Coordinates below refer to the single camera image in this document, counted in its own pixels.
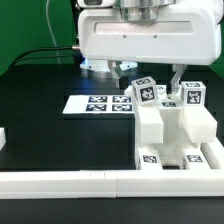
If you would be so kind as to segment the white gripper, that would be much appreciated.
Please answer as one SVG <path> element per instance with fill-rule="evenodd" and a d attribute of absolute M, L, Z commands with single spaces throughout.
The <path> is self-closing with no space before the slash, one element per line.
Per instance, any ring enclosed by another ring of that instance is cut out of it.
<path fill-rule="evenodd" d="M 219 57 L 221 18 L 217 4 L 173 4 L 160 8 L 157 20 L 138 22 L 122 21 L 117 9 L 87 9 L 79 17 L 80 50 L 88 59 L 109 60 L 122 90 L 128 76 L 117 61 L 173 64 L 166 93 L 176 94 L 186 65 L 209 65 Z"/>

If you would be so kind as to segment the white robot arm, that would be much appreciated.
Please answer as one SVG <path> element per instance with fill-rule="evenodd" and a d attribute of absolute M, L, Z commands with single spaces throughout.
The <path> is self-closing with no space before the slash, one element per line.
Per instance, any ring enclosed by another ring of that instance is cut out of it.
<path fill-rule="evenodd" d="M 172 64 L 170 91 L 187 65 L 221 54 L 224 0 L 78 0 L 78 38 L 87 59 Z"/>

